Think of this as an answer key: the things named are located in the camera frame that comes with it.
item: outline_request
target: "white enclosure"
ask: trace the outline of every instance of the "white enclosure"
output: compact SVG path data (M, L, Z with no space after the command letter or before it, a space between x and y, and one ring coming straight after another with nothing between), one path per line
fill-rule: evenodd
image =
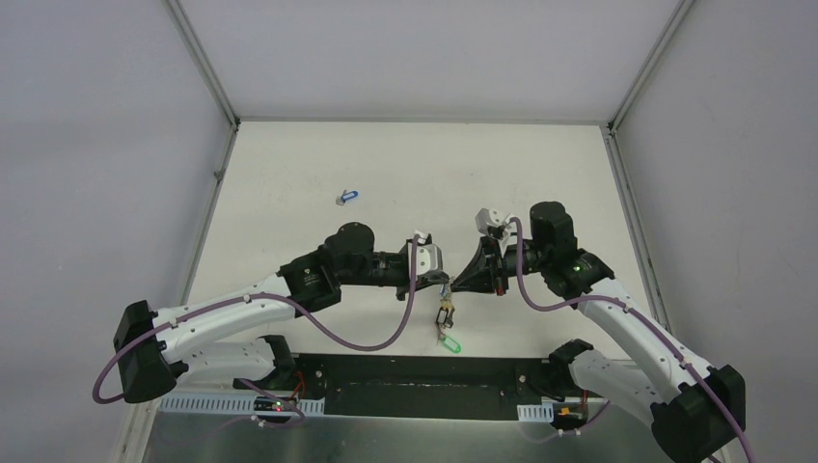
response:
M391 251L430 224L456 272L477 246L477 208L525 216L545 200L566 203L581 244L675 336L742 373L760 461L817 459L816 23L813 0L4 2L0 461L141 461L150 406L91 401L129 303L246 285L347 218ZM354 164L322 160L328 146ZM542 173L517 173L521 160ZM337 183L311 188L311 163ZM405 185L393 198L369 180L436 165L418 185L457 198L446 217L433 196L411 204ZM265 172L282 186L252 186ZM524 184L506 187L517 174ZM574 178L593 184L579 194ZM334 205L343 188L360 201ZM257 198L271 194L280 204ZM385 215L389 199L411 220ZM324 215L279 245L309 225L299 201ZM230 227L254 206L264 238ZM228 261L232 280L216 271ZM471 321L463 311L463 342L489 355L482 342L511 325L479 336L491 320L479 304ZM542 339L507 355L581 336L621 357L574 315L518 320ZM413 349L401 353L437 355ZM730 456L744 461L738 446Z

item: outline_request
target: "white cable tray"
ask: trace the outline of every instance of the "white cable tray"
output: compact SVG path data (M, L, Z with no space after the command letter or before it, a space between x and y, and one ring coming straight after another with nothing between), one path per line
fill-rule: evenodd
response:
M520 422L553 422L554 407L550 403L517 405L517 420Z
M166 413L198 413L209 415L291 416L293 412L256 410L258 395L225 393L168 393L162 397L159 411ZM296 407L308 417L323 416L324 399L301 400Z

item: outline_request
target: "black end effector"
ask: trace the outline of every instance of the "black end effector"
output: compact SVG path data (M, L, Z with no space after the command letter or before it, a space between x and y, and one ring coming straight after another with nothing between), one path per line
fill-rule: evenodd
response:
M530 240L523 250L523 272L528 275L540 260L540 253ZM495 293L502 296L508 290L508 278L517 275L517 245L500 252L500 242L490 236L481 236L477 252L466 268L451 283L452 292Z
M310 312L325 309L341 301L341 285L393 286L402 301L409 290L409 250L411 240L397 253L374 252L375 234L358 222L341 226L315 251L283 265L276 273L290 290L290 299ZM432 244L431 235L424 246ZM449 276L442 270L428 271L418 277L417 289L445 283Z
M582 388L574 383L571 376L570 366L577 356L588 350L593 350L593 345L584 340L566 342L548 356L548 362L543 362L527 383L535 392L558 402L564 402L568 396L582 395Z
M114 349L119 352L131 341L152 330L155 315L150 310L148 301L129 305L114 336ZM125 402L146 402L168 393L176 386L177 377L187 370L187 366L182 363L177 366L168 365L162 357L162 348L156 336L151 336L117 362Z
M523 273L540 273L548 288L563 299L589 292L596 282L613 278L614 272L594 254L578 248L574 221L557 202L532 206L532 239L524 239ZM451 290L505 294L508 277L517 275L517 245L500 255L500 244L489 236L480 238L477 253L454 280Z
M744 378L730 365L708 368L704 382L746 429ZM676 463L697 463L732 441L736 434L710 396L698 384L681 385L670 403L650 406L650 430L659 447Z

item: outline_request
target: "white panel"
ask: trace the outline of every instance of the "white panel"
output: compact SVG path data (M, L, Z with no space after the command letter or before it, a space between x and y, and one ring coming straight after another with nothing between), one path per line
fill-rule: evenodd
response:
M341 190L360 196L344 206ZM644 290L598 127L454 123L244 123L231 158L191 301L246 286L313 251L348 222L375 233L375 249L398 251L415 229L431 232L447 272L477 249L475 214L487 206L524 217L561 201L580 244L616 272L643 306ZM535 301L556 303L539 275ZM450 334L469 357L543 358L568 340L627 358L596 325L570 309L538 313L515 282L508 295L454 294ZM419 292L403 336L384 355L453 355L438 345L439 288ZM317 317L340 336L375 344L403 314L393 288L345 286ZM305 318L259 326L237 340L285 335L293 352L354 353Z
M0 57L0 461L107 461L91 387L176 302L228 127L159 1L4 1Z
M183 3L242 117L607 121L677 0Z
M818 457L818 406L776 399L818 388L816 23L814 0L699 2L620 129L671 326L744 375L758 461Z

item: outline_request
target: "green key tag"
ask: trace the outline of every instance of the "green key tag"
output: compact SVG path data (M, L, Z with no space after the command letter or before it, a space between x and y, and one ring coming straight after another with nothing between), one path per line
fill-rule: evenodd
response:
M451 336L445 336L441 342L443 346L449 350L452 354L459 354L460 353L460 343L454 340Z

